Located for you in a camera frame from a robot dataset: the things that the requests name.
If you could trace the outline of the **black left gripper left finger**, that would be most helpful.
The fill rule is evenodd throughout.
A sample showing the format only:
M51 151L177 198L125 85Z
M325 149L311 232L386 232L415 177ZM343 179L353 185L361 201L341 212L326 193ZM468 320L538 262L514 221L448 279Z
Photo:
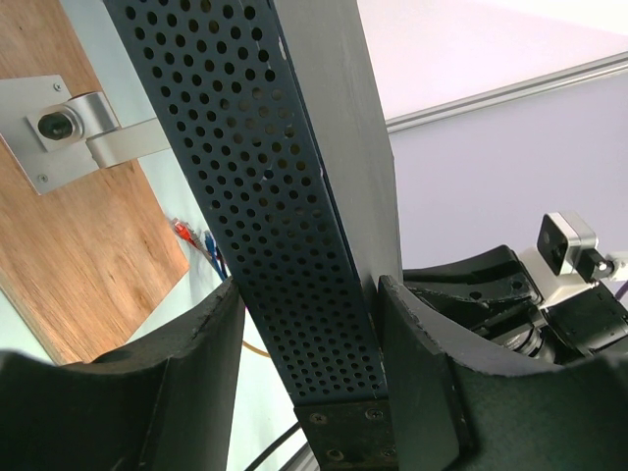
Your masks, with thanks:
M5 470L223 470L244 305L225 281L198 305L90 363L1 354Z

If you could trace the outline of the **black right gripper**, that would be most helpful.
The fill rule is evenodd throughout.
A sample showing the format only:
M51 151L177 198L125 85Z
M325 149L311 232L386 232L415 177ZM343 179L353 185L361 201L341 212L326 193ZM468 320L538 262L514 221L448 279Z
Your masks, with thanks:
M417 298L474 334L524 356L565 365L600 353L627 354L627 309L603 280L627 273L623 258L580 252L556 275L535 248L506 245L455 263L406 270Z

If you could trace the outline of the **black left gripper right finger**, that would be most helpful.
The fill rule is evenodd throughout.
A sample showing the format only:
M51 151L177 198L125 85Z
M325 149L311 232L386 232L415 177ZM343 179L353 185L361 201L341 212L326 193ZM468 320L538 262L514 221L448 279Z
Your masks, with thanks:
M379 281L383 358L403 470L623 470L627 361L567 366L485 340Z

